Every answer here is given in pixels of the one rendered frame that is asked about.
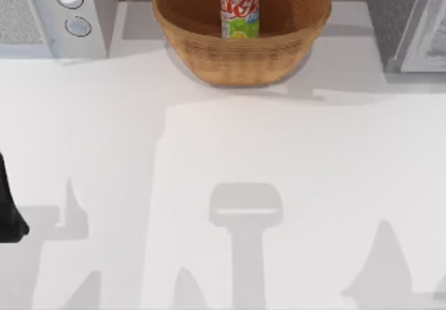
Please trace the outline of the brown woven basket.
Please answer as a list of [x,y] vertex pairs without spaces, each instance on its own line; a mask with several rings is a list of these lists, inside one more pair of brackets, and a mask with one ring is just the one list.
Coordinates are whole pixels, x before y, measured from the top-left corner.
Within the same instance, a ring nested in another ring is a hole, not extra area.
[[220,0],[153,0],[153,14],[171,48],[201,81],[253,86],[294,71],[321,35],[331,0],[255,0],[257,38],[224,38]]

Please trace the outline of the red and green can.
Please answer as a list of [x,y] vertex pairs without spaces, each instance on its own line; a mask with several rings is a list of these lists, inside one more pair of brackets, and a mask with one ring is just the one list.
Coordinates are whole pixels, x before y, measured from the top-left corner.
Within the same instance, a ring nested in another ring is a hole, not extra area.
[[223,38],[257,38],[260,0],[220,0]]

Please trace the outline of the pale microwave oven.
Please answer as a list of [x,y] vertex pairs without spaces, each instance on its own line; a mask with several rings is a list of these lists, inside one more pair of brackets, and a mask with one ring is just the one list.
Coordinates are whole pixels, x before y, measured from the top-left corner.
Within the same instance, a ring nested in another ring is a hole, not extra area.
[[[57,0],[0,0],[0,59],[103,59],[112,43],[119,0],[84,0],[67,9]],[[66,19],[88,20],[92,32],[70,35]]]

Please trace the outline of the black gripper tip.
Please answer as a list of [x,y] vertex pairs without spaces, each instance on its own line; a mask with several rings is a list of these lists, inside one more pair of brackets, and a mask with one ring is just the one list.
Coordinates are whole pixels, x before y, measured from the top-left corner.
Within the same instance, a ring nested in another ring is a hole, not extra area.
[[17,243],[30,231],[13,200],[3,155],[0,153],[0,244]]

